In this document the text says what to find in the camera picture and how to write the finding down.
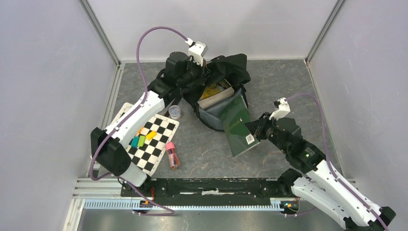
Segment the orange comic book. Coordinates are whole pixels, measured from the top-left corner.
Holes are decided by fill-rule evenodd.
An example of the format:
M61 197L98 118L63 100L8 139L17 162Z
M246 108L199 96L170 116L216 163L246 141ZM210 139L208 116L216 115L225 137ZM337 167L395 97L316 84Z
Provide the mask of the orange comic book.
M223 81L218 82L217 86L221 91L224 91L224 90L232 87L232 85L226 79L223 80Z

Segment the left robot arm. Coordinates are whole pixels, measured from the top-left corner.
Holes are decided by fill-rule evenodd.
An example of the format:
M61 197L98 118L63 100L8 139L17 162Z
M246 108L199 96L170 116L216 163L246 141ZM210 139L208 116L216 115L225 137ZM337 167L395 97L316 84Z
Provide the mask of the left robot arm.
M132 162L126 147L151 117L180 98L184 91L204 84L205 65L204 53L172 52L164 69L123 116L106 128L95 128L91 132L92 160L131 183L139 196L146 196L151 191L151 183L147 174Z

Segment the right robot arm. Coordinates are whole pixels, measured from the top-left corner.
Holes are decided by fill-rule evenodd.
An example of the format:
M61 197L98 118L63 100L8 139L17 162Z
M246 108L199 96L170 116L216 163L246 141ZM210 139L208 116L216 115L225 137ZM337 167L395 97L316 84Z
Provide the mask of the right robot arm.
M389 229L395 211L359 192L327 161L324 152L303 138L293 118L270 119L264 113L245 126L254 138L274 144L292 166L278 178L281 195L305 199L346 231Z

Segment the green notebook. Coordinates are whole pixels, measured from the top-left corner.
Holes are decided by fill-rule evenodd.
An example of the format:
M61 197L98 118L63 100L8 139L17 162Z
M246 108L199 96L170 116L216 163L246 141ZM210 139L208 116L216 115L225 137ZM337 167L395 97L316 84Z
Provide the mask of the green notebook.
M242 95L233 98L220 115L233 157L247 152L260 143L245 126L252 118Z

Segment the yellow toy block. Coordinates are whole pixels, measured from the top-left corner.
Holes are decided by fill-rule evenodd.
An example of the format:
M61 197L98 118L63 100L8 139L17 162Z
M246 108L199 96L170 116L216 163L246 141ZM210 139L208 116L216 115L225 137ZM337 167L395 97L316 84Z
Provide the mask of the yellow toy block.
M151 140L157 135L156 131L150 131L145 137L147 140Z

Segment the clear jar of paperclips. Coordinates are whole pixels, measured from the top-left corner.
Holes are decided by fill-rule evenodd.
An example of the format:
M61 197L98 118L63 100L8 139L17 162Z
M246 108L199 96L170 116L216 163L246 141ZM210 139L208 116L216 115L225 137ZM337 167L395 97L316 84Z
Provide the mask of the clear jar of paperclips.
M168 109L168 113L171 119L178 120L182 116L181 108L178 105L172 105Z

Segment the pink capped pencil tube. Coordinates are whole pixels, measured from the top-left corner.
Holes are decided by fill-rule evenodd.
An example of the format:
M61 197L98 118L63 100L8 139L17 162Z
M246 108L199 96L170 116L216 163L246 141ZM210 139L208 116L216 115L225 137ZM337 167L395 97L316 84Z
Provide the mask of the pink capped pencil tube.
M176 153L175 144L173 142L168 142L166 144L166 153L171 169L178 169L180 167L180 161Z

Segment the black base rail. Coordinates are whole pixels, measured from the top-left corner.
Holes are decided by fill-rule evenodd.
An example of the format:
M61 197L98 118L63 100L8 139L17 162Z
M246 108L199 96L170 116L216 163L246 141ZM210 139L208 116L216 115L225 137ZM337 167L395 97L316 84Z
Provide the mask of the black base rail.
M155 178L138 187L160 205L268 205L297 198L277 178Z

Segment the green toy block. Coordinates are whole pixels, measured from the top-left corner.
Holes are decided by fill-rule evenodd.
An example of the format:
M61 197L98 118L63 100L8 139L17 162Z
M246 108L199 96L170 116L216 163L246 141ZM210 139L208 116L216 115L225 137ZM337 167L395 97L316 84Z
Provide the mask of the green toy block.
M138 138L139 139L138 139L137 147L143 147L145 144L146 137L143 135L140 135L138 136Z

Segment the teal toy block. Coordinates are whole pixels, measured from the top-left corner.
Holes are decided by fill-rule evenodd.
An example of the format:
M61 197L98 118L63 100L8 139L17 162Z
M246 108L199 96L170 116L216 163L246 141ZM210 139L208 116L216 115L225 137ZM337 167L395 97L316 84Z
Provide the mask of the teal toy block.
M132 148L137 148L138 147L139 139L140 138L138 136L133 137L133 139L132 139L132 141L130 143Z

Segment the yellow hardcover book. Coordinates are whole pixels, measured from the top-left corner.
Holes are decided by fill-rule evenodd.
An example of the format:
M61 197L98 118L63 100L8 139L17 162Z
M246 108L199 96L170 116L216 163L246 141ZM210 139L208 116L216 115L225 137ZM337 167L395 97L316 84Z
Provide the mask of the yellow hardcover book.
M207 99L209 97L215 96L217 94L219 94L220 92L222 92L218 86L216 84L210 85L208 87L206 87L200 97L200 101Z

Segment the checkered chess board mat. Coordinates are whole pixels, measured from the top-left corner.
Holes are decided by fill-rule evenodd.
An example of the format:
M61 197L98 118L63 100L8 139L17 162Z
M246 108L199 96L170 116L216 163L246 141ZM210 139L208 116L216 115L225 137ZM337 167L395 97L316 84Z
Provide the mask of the checkered chess board mat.
M171 142L178 129L179 121L155 114L143 127L143 131L136 136L146 136L150 131L156 131L157 135L151 140L146 139L143 147L132 148L130 141L126 151L132 163L151 177L165 155L166 144Z

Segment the teal book with barcode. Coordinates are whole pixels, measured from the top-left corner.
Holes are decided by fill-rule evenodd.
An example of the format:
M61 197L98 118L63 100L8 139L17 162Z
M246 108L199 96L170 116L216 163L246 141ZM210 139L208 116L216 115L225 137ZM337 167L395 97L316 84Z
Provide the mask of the teal book with barcode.
M214 104L216 104L216 103L218 103L218 102L232 96L233 94L234 94L234 89L231 87L231 88L228 88L228 89L220 92L219 94L217 94L215 96L209 97L209 98L201 100L201 101L199 100L198 104L202 108L207 108L207 107L209 107L211 105L214 105Z

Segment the black student backpack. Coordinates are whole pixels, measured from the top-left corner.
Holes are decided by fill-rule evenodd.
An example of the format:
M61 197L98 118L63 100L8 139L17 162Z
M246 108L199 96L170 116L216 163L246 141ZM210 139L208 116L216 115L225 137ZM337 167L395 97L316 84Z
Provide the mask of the black student backpack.
M248 105L244 85L251 78L247 71L247 55L220 55L204 66L193 64L182 52L173 52L165 68L156 77L165 82L160 93L166 105L177 105L184 99L195 115L208 128L223 132L221 112L237 97Z

